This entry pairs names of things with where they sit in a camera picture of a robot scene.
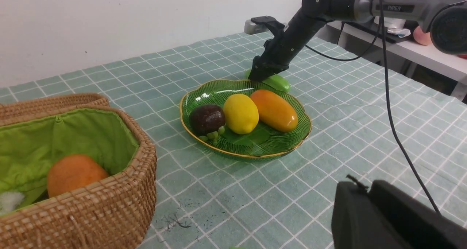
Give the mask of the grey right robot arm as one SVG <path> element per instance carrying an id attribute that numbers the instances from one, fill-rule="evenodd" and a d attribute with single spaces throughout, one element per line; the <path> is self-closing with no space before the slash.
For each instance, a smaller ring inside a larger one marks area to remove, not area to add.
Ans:
<path id="1" fill-rule="evenodd" d="M 262 82 L 289 68 L 290 62 L 327 23 L 394 18 L 416 21 L 433 45 L 450 55 L 465 55 L 466 0 L 302 0 L 293 18 L 282 24 L 271 16 L 245 23 L 249 35 L 269 30 L 274 38 L 255 56 L 248 79 Z"/>

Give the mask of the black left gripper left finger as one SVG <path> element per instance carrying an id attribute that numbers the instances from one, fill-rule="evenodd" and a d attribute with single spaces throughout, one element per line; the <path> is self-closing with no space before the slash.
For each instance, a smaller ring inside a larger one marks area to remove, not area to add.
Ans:
<path id="1" fill-rule="evenodd" d="M 331 222 L 336 249 L 404 249 L 367 194 L 352 182 L 337 184 Z"/>

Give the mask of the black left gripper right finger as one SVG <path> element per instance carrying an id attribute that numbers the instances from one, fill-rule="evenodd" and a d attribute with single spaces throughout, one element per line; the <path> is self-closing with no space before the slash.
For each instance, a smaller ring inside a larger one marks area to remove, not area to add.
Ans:
<path id="1" fill-rule="evenodd" d="M 411 249 L 465 249 L 466 229 L 383 180 L 369 191 L 373 205 Z"/>

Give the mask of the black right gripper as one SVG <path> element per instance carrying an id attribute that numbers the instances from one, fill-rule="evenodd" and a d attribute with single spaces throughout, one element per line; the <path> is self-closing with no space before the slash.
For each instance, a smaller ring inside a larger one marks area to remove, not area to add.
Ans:
<path id="1" fill-rule="evenodd" d="M 253 59 L 252 68 L 247 71 L 247 79 L 262 82 L 287 70 L 290 62 L 326 23 L 323 19 L 305 15 L 299 9 L 284 30 L 264 44 L 264 52 Z"/>

